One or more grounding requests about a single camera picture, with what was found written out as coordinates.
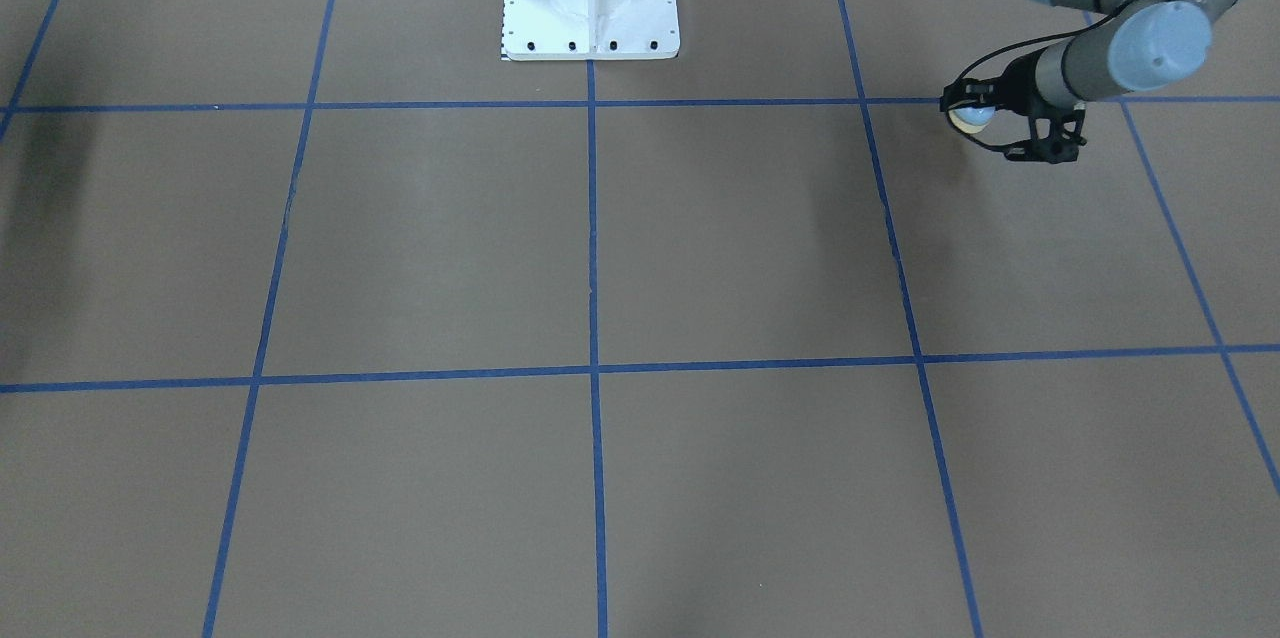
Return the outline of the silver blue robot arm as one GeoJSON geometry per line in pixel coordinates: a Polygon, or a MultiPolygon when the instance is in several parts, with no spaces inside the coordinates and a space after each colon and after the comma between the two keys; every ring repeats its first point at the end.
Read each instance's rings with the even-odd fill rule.
{"type": "Polygon", "coordinates": [[[1149,92],[1193,76],[1213,27],[1240,0],[1030,0],[1089,12],[1096,23],[1025,41],[1000,76],[964,69],[940,97],[955,129],[975,136],[1007,111],[1075,135],[1091,102],[1149,92]]]}

